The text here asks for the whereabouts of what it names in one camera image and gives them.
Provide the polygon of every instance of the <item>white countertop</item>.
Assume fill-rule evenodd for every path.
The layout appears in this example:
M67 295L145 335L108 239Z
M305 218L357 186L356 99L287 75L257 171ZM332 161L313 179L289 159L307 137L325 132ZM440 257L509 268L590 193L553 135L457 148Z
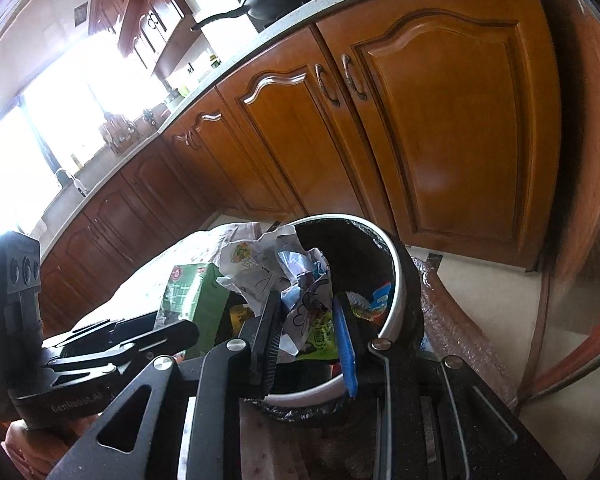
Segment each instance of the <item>white countertop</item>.
M48 243L44 243L41 240L40 250L42 252L42 260L49 254L54 244L58 241L58 238L62 235L69 224L75 219L78 213L84 208L87 202L93 197L98 190L104 186L107 181L113 177L119 170L124 166L133 156L140 152L146 145L152 142L157 136L159 136L174 120L176 120L184 110L186 110L198 97L200 97L209 88L214 86L219 80L225 75L234 70L246 59L253 57L267 47L271 46L281 37L288 35L292 31L298 30L304 27L307 23L314 22L315 20L333 12L338 7L348 6L357 0L312 0L302 7L290 12L288 15L277 20L275 23L263 30L259 35L254 38L253 41L249 42L245 47L232 56L230 59L225 60L222 65L216 68L209 76L207 76L200 85L193 90L187 97L180 103L176 111L171 114L164 124L158 129L157 132L152 134L143 140L140 144L130 149L125 153L124 157L120 158L120 161L108 171L99 183L90 190L86 198L76 206L75 210L68 216L61 228L54 234L54 236L48 240Z

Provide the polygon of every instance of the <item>plastic bag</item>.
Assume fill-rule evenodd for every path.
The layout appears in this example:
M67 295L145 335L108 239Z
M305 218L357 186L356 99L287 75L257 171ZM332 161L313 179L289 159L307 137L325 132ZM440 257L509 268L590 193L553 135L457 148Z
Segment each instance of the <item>plastic bag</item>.
M422 280L422 313L426 341L436 357L457 355L487 383L509 408L518 403L516 386L493 345L446 290L432 266L411 258Z

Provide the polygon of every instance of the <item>window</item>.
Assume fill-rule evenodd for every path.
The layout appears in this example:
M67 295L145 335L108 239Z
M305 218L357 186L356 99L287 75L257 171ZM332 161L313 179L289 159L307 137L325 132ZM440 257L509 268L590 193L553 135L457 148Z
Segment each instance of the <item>window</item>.
M98 130L105 111L134 120L165 95L135 56L123 59L109 32L44 70L0 121L0 234L32 231L60 191L56 161L75 174L105 145Z
M19 108L0 121L0 234L29 233L60 187Z

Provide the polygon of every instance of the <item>trash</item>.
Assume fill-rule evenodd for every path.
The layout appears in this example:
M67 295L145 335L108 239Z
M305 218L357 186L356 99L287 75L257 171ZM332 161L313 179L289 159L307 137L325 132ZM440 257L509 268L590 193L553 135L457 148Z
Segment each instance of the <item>trash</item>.
M347 298L351 304L353 314L375 324L382 325L386 319L386 306L389 301L392 286L393 285L390 282L387 282L383 286L377 288L373 293L374 299L371 303L369 303L369 301L361 294L347 292Z
M333 331L333 313L325 312L314 317L309 336L299 350L296 360L335 361L338 359Z
M244 322L251 319L253 316L253 310L249 308L249 305L234 305L229 309L229 317L231 319L231 331L233 337L238 337Z
M224 276L218 278L218 283L241 294L256 316L261 314L270 291L281 291L287 314L278 362L295 360L309 339L314 320L331 309L331 273L320 250L305 251L296 228L284 225L257 240L236 240L225 245L220 251L219 268ZM316 355L331 358L333 353L320 341L325 331L319 325L325 321L328 319L319 319L311 345L317 349L314 343L320 343L322 349ZM315 351L303 353L308 358Z
M162 328L181 319L194 322L200 337L194 346L187 349L187 359L200 357L214 346L229 297L229 291L216 283L219 276L214 264L176 265L171 270L154 328Z

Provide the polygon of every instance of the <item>cardboard box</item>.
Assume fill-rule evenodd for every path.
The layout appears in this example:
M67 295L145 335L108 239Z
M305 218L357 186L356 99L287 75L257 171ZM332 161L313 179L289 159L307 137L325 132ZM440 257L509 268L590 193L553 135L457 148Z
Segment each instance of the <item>cardboard box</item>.
M229 291L216 282L222 276L214 264L174 266L155 319L160 328L181 319L194 322L200 337L187 349L187 359L200 357L214 346Z

